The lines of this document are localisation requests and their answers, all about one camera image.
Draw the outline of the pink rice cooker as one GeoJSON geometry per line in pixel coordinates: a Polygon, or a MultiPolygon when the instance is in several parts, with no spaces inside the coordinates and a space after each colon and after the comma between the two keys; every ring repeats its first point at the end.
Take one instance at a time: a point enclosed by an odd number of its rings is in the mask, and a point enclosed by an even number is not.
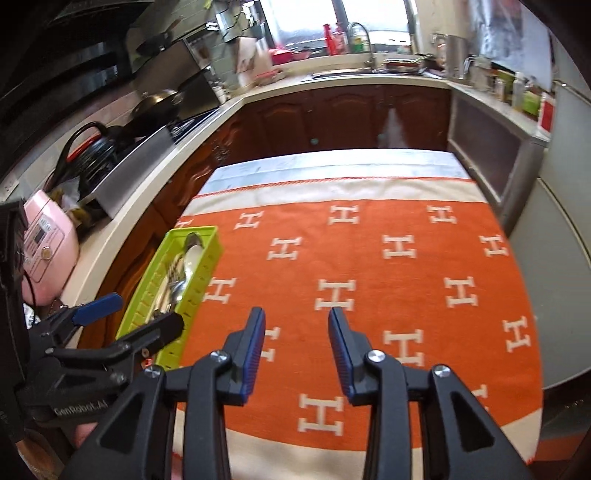
{"type": "Polygon", "coordinates": [[[59,205],[43,190],[24,204],[28,229],[24,237],[24,300],[47,306],[61,295],[79,256],[75,227],[59,205]]]}

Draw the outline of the steel gas stove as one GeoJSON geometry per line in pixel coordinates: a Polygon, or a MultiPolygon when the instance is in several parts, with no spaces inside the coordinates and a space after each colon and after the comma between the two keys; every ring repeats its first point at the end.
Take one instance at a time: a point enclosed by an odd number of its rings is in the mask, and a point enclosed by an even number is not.
{"type": "Polygon", "coordinates": [[[97,186],[79,200],[79,205],[90,215],[91,223],[104,218],[113,219],[176,144],[215,112],[216,108],[184,120],[175,120],[136,143],[97,186]]]}

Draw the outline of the large steel spoon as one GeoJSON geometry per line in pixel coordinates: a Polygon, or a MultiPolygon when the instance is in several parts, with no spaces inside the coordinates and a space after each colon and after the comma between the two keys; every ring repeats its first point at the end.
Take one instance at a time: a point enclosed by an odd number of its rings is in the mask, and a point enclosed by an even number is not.
{"type": "Polygon", "coordinates": [[[189,233],[184,240],[183,251],[188,252],[192,247],[204,248],[204,242],[197,233],[189,233]]]}

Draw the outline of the small steel spoon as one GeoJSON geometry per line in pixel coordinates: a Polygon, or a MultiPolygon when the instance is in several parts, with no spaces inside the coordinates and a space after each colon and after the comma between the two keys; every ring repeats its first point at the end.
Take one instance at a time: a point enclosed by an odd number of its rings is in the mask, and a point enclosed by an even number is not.
{"type": "Polygon", "coordinates": [[[160,305],[161,313],[170,312],[176,307],[177,303],[182,299],[184,285],[184,271],[182,269],[176,269],[165,287],[163,300],[160,305]]]}

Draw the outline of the black wok on stove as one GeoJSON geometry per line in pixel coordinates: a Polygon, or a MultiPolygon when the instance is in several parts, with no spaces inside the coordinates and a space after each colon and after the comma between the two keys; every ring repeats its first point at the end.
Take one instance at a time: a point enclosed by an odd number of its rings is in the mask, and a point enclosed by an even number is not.
{"type": "Polygon", "coordinates": [[[144,92],[140,102],[132,109],[131,118],[174,118],[183,100],[184,94],[172,89],[150,95],[144,92]]]}

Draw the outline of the white refrigerator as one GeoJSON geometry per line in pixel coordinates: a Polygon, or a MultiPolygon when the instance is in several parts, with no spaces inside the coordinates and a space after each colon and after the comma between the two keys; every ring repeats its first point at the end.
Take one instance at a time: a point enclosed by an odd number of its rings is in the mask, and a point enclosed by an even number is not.
{"type": "Polygon", "coordinates": [[[557,88],[548,151],[510,241],[549,389],[590,369],[590,103],[565,83],[557,88]]]}

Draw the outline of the orange H-pattern cloth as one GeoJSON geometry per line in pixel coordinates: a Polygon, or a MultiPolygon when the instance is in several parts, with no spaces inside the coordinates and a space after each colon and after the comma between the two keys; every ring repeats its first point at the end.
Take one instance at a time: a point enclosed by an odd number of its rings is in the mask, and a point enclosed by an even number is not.
{"type": "Polygon", "coordinates": [[[535,319],[510,244],[448,152],[325,151],[218,169],[178,217],[222,255],[182,361],[266,313],[252,397],[226,411],[236,479],[358,479],[370,411],[349,405],[328,315],[402,364],[450,366],[532,460],[542,416],[535,319]]]}

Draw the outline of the red bottle at window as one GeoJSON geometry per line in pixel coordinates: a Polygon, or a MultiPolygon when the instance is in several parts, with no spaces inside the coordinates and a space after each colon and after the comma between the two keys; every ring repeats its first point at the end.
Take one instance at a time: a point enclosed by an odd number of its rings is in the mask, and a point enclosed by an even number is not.
{"type": "Polygon", "coordinates": [[[335,56],[339,54],[339,49],[335,45],[335,38],[332,35],[331,25],[329,23],[324,24],[324,35],[325,35],[325,45],[327,45],[327,49],[329,55],[335,56]]]}

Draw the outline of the steel kitchen faucet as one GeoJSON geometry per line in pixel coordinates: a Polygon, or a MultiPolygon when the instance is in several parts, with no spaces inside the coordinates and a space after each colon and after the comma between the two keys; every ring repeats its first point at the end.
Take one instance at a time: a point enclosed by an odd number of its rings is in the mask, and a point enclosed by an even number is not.
{"type": "Polygon", "coordinates": [[[366,67],[370,71],[377,69],[377,60],[374,54],[372,41],[370,41],[370,32],[360,22],[349,22],[346,29],[348,35],[349,49],[353,53],[366,53],[368,59],[365,62],[366,67]]]}

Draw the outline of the green plastic utensil tray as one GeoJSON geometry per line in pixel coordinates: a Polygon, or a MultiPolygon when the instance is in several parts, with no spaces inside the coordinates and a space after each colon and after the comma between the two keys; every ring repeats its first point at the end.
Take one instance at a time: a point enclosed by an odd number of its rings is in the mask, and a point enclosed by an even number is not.
{"type": "Polygon", "coordinates": [[[184,323],[180,337],[152,356],[152,362],[166,370],[177,368],[221,253],[215,226],[168,231],[125,310],[116,337],[120,339],[165,313],[179,314],[184,323]]]}

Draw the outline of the dark wooden base cabinets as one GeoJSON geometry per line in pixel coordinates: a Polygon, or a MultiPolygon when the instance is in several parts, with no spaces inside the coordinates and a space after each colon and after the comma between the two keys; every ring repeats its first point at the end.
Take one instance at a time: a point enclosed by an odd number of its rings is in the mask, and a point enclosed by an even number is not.
{"type": "Polygon", "coordinates": [[[329,87],[256,100],[189,150],[125,227],[114,253],[98,263],[89,296],[115,292],[130,300],[166,232],[215,168],[324,150],[447,147],[448,89],[406,85],[329,87]]]}

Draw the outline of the white ceramic soup spoon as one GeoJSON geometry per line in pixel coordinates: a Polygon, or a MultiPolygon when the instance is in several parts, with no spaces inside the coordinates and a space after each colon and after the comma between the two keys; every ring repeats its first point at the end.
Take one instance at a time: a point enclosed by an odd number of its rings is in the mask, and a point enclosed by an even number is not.
{"type": "Polygon", "coordinates": [[[163,300],[165,287],[167,286],[171,275],[174,273],[176,269],[182,269],[184,271],[185,276],[185,285],[184,291],[182,296],[184,295],[185,290],[188,287],[188,283],[191,280],[195,271],[197,271],[197,266],[202,256],[204,249],[200,249],[198,247],[192,247],[188,252],[183,252],[178,259],[173,263],[172,269],[169,271],[169,275],[167,276],[167,280],[164,283],[163,290],[156,296],[154,307],[152,310],[152,318],[158,318],[165,313],[160,312],[160,305],[163,300]]]}

